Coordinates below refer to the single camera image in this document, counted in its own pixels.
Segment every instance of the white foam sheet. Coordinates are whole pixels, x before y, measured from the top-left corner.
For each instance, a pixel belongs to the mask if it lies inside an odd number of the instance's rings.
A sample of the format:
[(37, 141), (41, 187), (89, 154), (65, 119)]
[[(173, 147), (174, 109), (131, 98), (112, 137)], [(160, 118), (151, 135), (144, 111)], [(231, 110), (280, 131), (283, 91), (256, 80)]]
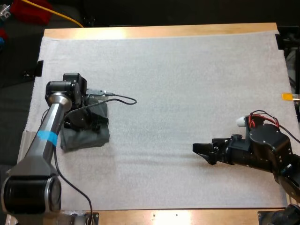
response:
[[(134, 97), (108, 103), (110, 142), (65, 153), (61, 171), (97, 210), (283, 207), (271, 173), (239, 165), (211, 166), (193, 143), (245, 134), (236, 119), (256, 109), (300, 136), (283, 52), (275, 31), (126, 40), (43, 38), (43, 75), (36, 78), (26, 130), (37, 131), (48, 81), (78, 72), (88, 88)], [(295, 153), (299, 147), (291, 140)], [(62, 183), (62, 208), (88, 210)]]

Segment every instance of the wooden board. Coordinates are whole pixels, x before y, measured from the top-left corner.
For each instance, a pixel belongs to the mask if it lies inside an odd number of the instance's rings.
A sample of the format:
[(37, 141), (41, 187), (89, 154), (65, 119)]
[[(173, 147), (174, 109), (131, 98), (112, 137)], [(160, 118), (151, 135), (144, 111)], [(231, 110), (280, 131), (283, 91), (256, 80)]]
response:
[[(44, 36), (62, 39), (126, 39), (237, 34), (269, 30), (277, 30), (276, 24), (248, 23), (161, 27), (46, 29)], [(257, 212), (259, 210), (260, 209), (112, 210), (98, 211), (98, 213), (100, 225), (258, 225)], [(7, 217), (6, 225), (14, 225), (15, 223), (16, 221), (13, 217)]]
[(258, 225), (257, 211), (258, 209), (112, 210), (98, 212), (99, 225)]
[(174, 36), (237, 34), (277, 30), (275, 23), (237, 23), (212, 25), (114, 27), (46, 29), (45, 37), (63, 39), (126, 39), (160, 38)]

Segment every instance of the yellow cable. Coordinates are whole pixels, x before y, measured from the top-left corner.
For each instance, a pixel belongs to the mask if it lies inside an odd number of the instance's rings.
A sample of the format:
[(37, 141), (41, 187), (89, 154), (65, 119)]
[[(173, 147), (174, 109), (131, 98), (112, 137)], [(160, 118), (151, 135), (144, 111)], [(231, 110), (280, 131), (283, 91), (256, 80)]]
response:
[(67, 20), (70, 20), (70, 21), (76, 23), (78, 26), (83, 27), (79, 22), (77, 22), (76, 20), (74, 20), (74, 19), (72, 19), (72, 18), (70, 18), (70, 17), (68, 17), (68, 16), (66, 16), (66, 15), (60, 14), (60, 13), (58, 13), (58, 12), (55, 12), (55, 11), (51, 10), (51, 9), (48, 9), (48, 8), (43, 7), (43, 6), (37, 5), (37, 4), (35, 4), (35, 3), (31, 2), (31, 1), (28, 1), (28, 0), (22, 0), (22, 1), (28, 3), (28, 4), (32, 5), (32, 6), (41, 8), (41, 9), (43, 9), (43, 10), (45, 10), (45, 11), (50, 12), (50, 13), (59, 15), (59, 16), (65, 18), (65, 19), (67, 19)]

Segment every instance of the white cap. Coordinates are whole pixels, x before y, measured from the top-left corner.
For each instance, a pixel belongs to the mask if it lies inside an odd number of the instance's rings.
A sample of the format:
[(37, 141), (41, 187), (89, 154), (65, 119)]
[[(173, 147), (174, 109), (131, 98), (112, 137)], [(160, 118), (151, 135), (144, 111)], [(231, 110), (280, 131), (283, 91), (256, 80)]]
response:
[(236, 124), (238, 125), (238, 127), (244, 128), (246, 126), (245, 118), (246, 116), (242, 116), (236, 120)]

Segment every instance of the red wire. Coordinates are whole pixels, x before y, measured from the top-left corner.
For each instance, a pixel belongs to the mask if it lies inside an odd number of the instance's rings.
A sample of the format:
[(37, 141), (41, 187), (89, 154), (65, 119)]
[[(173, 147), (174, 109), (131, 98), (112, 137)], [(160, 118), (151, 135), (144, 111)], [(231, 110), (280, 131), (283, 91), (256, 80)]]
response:
[(268, 117), (265, 117), (265, 116), (261, 116), (261, 115), (259, 115), (259, 114), (249, 115), (249, 126), (250, 126), (250, 128), (252, 127), (252, 125), (255, 127), (255, 123), (254, 123), (254, 121), (251, 119), (252, 116), (257, 116), (257, 117), (263, 118), (264, 120), (270, 121), (270, 122), (274, 123), (274, 124), (276, 125), (276, 127), (279, 128), (279, 123), (278, 123), (278, 121), (272, 120), (272, 119), (270, 119), (270, 118), (268, 118)]

